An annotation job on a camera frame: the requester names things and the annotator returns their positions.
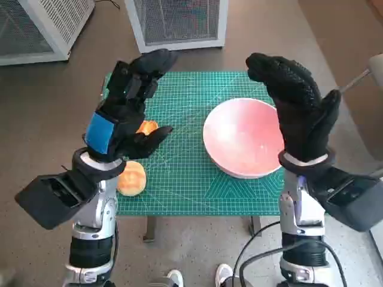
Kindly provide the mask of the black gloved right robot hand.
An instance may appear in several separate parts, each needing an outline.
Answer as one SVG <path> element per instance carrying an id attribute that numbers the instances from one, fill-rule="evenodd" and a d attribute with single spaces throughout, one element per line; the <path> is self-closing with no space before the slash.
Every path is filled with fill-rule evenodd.
<path id="1" fill-rule="evenodd" d="M 248 77 L 266 86 L 277 110 L 284 150 L 308 163 L 330 155 L 329 135 L 339 115 L 341 93 L 322 96 L 311 72 L 295 60 L 252 53 Z"/>

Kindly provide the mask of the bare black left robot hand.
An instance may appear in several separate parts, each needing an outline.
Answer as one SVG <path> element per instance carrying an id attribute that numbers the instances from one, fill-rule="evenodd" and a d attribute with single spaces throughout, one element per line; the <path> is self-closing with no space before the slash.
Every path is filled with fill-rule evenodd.
<path id="1" fill-rule="evenodd" d="M 106 163 L 122 157 L 147 158 L 173 131 L 163 126 L 145 135 L 139 128 L 145 118 L 145 101 L 154 96 L 159 79 L 176 61 L 175 51 L 158 49 L 130 63 L 116 63 L 107 84 L 108 96 L 96 108 L 84 135 L 92 158 Z"/>

